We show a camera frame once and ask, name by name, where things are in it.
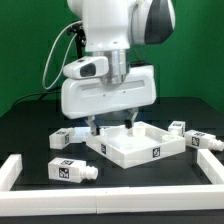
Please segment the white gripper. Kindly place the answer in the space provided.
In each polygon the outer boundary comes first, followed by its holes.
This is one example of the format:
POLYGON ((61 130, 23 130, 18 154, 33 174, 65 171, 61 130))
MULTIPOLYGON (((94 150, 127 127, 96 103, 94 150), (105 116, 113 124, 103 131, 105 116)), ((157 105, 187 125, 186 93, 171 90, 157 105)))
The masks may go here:
POLYGON ((125 127, 133 127, 138 109, 151 105, 156 99, 154 67, 134 67, 121 84, 103 85, 100 79, 66 79, 61 90, 61 108, 70 119, 87 117, 91 134, 100 134, 95 116, 114 111, 127 111, 125 127))

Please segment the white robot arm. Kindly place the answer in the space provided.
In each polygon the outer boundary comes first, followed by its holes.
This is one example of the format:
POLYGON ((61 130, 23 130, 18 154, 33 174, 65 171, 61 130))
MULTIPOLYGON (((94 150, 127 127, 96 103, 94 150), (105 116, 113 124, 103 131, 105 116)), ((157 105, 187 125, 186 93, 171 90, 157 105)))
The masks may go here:
POLYGON ((70 118, 85 118, 91 133, 94 117, 128 110, 125 125, 133 126, 138 108, 156 99, 154 67, 126 61, 134 44, 161 44, 174 31, 171 0, 67 0, 81 19, 87 55, 66 65, 61 105, 70 118))

